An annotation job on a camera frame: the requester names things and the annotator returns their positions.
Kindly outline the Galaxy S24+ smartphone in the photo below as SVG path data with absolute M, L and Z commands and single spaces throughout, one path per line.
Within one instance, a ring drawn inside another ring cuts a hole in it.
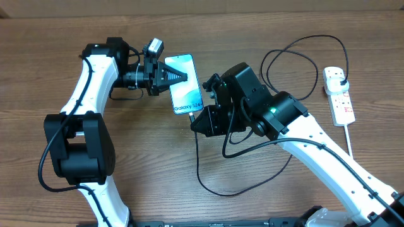
M 170 86 L 173 112 L 176 115 L 203 109 L 198 76 L 191 54 L 175 55 L 164 59 L 166 65 L 187 74 L 187 80 Z

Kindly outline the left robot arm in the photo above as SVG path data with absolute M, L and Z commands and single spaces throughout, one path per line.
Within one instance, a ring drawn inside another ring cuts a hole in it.
M 104 122 L 104 110 L 114 88 L 145 89 L 157 96 L 187 74 L 158 60 L 163 41 L 150 40 L 137 51 L 121 37 L 88 44 L 80 58 L 81 76 L 69 101 L 44 120 L 47 145 L 38 179 L 50 192 L 79 190 L 97 219 L 97 226 L 134 226 L 112 176 L 116 153 Z

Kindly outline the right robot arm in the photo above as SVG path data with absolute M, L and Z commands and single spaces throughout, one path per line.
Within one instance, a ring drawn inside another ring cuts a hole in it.
M 335 212 L 314 207 L 296 226 L 402 226 L 403 195 L 372 176 L 322 130 L 300 101 L 272 95 L 244 62 L 203 83 L 214 105 L 191 123 L 194 132 L 229 137 L 251 128 L 305 164 L 343 204 Z

